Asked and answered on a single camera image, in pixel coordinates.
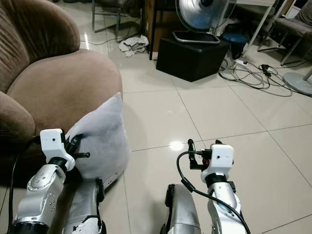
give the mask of tile floor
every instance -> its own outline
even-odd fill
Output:
[[[76,21],[81,40],[101,43],[112,30],[94,34],[91,5],[57,3]],[[96,27],[115,22],[96,17]],[[122,22],[134,20],[123,18]],[[128,29],[120,31],[120,37]],[[231,144],[235,165],[230,172],[237,186],[245,219],[253,234],[310,234],[312,229],[312,98],[294,94],[276,97],[225,81],[218,75],[189,83],[155,69],[147,53],[126,58],[115,41],[82,48],[109,56],[119,68],[124,91],[123,115],[133,150],[129,165],[107,194],[100,211],[109,234],[158,234],[165,222],[167,185],[179,183],[177,155],[188,138],[197,148],[214,139]],[[256,52],[246,60],[279,66],[277,54]],[[279,69],[280,74],[305,74],[311,64]],[[283,93],[279,88],[271,91]],[[199,172],[182,168],[194,185],[205,191]],[[25,191],[16,189],[14,210]],[[202,233],[211,233],[207,200],[194,195]],[[7,227],[8,192],[0,188],[0,233]]]

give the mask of black box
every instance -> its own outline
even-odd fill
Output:
[[[187,81],[195,81],[217,73],[228,49],[228,43],[222,40],[219,45],[207,45],[162,38],[156,69]]]

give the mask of wire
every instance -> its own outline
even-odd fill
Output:
[[[293,90],[284,80],[284,78],[278,73],[277,68],[276,67],[272,67],[270,65],[267,64],[261,64],[259,66],[256,66],[255,64],[252,64],[250,62],[247,62],[247,65],[251,65],[254,68],[256,68],[257,70],[259,70],[259,72],[254,72],[252,70],[250,70],[247,65],[243,66],[241,64],[237,64],[234,68],[227,68],[227,67],[221,67],[221,69],[218,71],[218,74],[226,80],[230,80],[233,82],[237,82],[237,83],[242,83],[245,84],[253,89],[257,89],[260,90],[262,92],[271,94],[271,95],[275,95],[275,96],[279,96],[279,97],[291,97],[293,95],[293,92],[298,93],[298,94],[302,94],[305,95],[307,97],[311,97],[309,95],[300,93],[296,90]],[[221,71],[227,70],[228,72],[230,72],[230,75],[233,77],[229,78],[224,76]],[[243,77],[240,77],[237,73],[237,71],[241,71],[241,72],[246,72],[247,74],[244,75]],[[257,83],[250,83],[245,81],[244,79],[252,76],[257,80]],[[268,89],[271,86],[275,86],[275,87],[281,87],[286,89],[287,91],[289,91],[289,94],[285,94],[285,95],[281,95],[281,94],[276,94],[276,93],[272,93],[269,92]]]
[[[202,196],[204,196],[204,197],[206,197],[206,198],[208,198],[208,199],[210,199],[210,200],[216,201],[216,202],[222,204],[223,206],[225,206],[226,208],[228,208],[228,209],[229,209],[231,212],[233,212],[233,213],[237,216],[237,218],[240,220],[240,222],[241,222],[242,225],[244,226],[244,228],[245,228],[247,234],[251,234],[251,232],[250,232],[250,230],[249,230],[249,228],[248,228],[248,225],[247,225],[247,223],[245,222],[244,218],[243,218],[232,206],[230,206],[229,204],[225,203],[224,201],[222,201],[222,200],[220,200],[220,199],[218,199],[218,198],[216,198],[216,197],[214,197],[214,196],[211,196],[211,195],[209,195],[209,194],[206,194],[206,193],[203,193],[203,192],[197,190],[197,189],[193,186],[193,184],[191,184],[190,181],[187,180],[186,177],[184,177],[184,175],[183,175],[183,173],[182,173],[182,171],[181,171],[181,168],[180,168],[180,158],[181,158],[183,155],[186,155],[186,154],[197,154],[197,155],[198,155],[199,153],[198,153],[197,151],[185,151],[185,152],[182,152],[182,153],[177,157],[177,159],[176,159],[176,167],[177,167],[177,170],[178,170],[178,172],[179,172],[179,174],[180,174],[182,180],[184,180],[184,181],[186,180],[186,181],[191,185],[191,187],[193,188],[192,190],[193,190],[195,193],[197,193],[197,194],[199,194],[199,195],[202,195]]]
[[[128,37],[128,35],[130,34],[130,31],[131,31],[131,28],[129,28],[128,32],[127,32],[127,35],[125,35],[124,37],[122,38],[114,38],[114,39],[109,39],[109,40],[106,40],[104,42],[101,42],[101,43],[92,43],[92,42],[88,42],[89,44],[91,45],[103,45],[109,41],[112,41],[112,40],[122,40],[122,39],[125,39],[126,37]]]
[[[10,192],[9,192],[9,222],[8,222],[8,231],[7,231],[8,233],[10,232],[12,224],[13,224],[13,195],[14,195],[15,170],[20,160],[20,157],[22,156],[22,153],[28,149],[28,147],[30,146],[32,142],[33,142],[33,139],[26,143],[24,150],[16,156],[15,162],[13,165],[12,174],[11,174]]]

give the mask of white pillow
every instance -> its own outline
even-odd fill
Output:
[[[104,188],[116,180],[127,166],[130,149],[122,119],[122,99],[117,93],[96,110],[81,118],[66,134],[70,140],[82,134],[76,167],[84,179],[101,178]]]

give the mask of armchair armrest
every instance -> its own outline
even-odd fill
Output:
[[[65,55],[80,46],[79,30],[64,10],[47,0],[1,0],[30,62]]]
[[[35,122],[25,108],[3,92],[0,106],[0,155],[18,152],[35,135]]]

